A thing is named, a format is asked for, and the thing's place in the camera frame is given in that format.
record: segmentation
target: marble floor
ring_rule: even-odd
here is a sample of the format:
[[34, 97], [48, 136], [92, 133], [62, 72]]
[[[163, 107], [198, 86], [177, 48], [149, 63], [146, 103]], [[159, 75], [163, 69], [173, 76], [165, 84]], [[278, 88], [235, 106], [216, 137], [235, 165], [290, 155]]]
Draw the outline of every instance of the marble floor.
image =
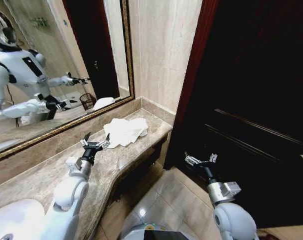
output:
[[94, 240], [120, 240], [135, 225], [156, 223], [196, 240], [219, 240], [208, 194], [177, 168], [157, 162], [106, 210]]

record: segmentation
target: robot shoulder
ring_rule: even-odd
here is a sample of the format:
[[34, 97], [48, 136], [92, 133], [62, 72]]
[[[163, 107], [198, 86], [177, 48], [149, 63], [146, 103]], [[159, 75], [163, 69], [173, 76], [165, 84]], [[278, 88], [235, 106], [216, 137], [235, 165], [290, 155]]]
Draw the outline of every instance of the robot shoulder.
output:
[[29, 49], [28, 52], [30, 52], [39, 62], [39, 64], [44, 68], [46, 65], [46, 59], [44, 57], [44, 55], [42, 55], [41, 53], [33, 50], [33, 49]]

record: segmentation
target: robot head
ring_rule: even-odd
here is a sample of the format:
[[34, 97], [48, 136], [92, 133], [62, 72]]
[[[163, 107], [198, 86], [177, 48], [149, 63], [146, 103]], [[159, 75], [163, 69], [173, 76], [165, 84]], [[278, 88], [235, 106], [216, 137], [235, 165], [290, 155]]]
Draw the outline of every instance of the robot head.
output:
[[0, 12], [0, 45], [17, 47], [16, 34], [11, 21]]

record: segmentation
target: mirror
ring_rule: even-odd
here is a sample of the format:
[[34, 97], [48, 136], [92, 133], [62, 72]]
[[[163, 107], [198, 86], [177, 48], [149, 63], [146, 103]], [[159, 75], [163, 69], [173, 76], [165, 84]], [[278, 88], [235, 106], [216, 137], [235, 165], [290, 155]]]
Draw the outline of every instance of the mirror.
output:
[[127, 1], [97, 2], [0, 0], [0, 153], [134, 99]]

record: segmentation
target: wicker basket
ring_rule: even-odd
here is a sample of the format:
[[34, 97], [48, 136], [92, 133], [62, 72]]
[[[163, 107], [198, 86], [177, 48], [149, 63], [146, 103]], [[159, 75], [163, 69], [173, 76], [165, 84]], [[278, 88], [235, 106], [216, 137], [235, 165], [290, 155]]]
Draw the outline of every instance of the wicker basket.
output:
[[90, 93], [85, 93], [80, 96], [79, 100], [81, 101], [81, 104], [83, 108], [86, 110], [92, 109], [97, 102], [96, 98], [94, 98]]

